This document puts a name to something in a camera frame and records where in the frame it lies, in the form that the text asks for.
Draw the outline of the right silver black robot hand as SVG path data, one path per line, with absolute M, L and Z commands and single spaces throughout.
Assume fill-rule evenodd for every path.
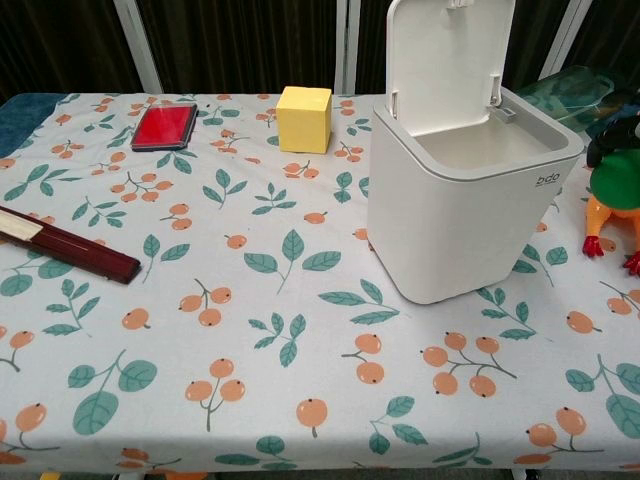
M 591 138 L 586 153 L 586 164 L 589 168 L 595 169 L 604 156 L 616 150 L 639 148 L 639 92 L 631 97 L 622 111 L 629 113 L 631 108 L 636 109 L 632 115 L 614 114 L 614 119 Z

